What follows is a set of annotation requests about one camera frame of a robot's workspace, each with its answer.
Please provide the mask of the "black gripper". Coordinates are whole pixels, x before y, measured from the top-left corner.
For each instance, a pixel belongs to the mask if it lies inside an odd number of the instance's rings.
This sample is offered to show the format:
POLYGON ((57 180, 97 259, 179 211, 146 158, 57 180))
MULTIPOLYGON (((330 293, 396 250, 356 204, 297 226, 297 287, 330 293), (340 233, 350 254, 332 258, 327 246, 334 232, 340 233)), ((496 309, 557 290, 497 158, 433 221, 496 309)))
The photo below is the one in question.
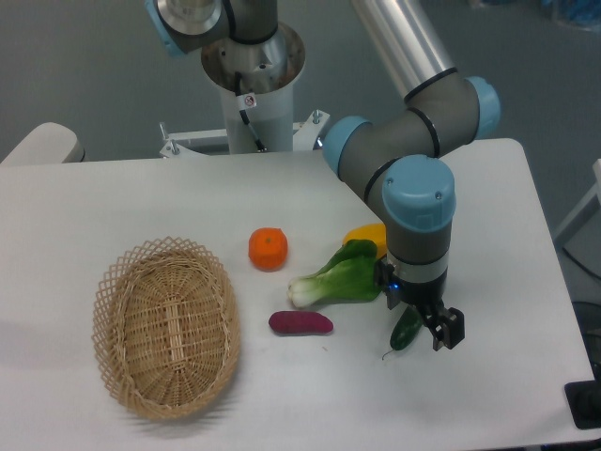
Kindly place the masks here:
POLYGON ((453 349, 465 338, 465 318, 462 311, 446 308, 442 297, 446 288, 447 274, 424 282, 413 283, 394 277, 392 285, 400 301, 414 306, 433 337, 433 350, 453 349))

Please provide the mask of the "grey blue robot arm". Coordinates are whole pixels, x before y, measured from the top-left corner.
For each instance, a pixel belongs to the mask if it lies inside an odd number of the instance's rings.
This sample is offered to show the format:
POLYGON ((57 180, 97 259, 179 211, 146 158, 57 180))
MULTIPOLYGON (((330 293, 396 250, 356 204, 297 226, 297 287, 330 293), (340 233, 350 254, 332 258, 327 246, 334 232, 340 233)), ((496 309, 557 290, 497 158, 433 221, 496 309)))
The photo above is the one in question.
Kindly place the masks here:
MULTIPOLYGON (((416 1, 353 5, 406 108, 376 126, 345 117, 328 131, 323 155, 334 174, 384 223, 387 256, 374 276, 389 307, 417 309, 435 349, 465 336, 464 316, 442 301, 455 179, 442 157, 493 131, 501 107, 479 77, 461 77, 416 1)), ((280 22, 274 1, 148 1, 146 12, 172 55, 199 52, 219 89, 233 154, 297 145, 291 88, 305 52, 280 22)))

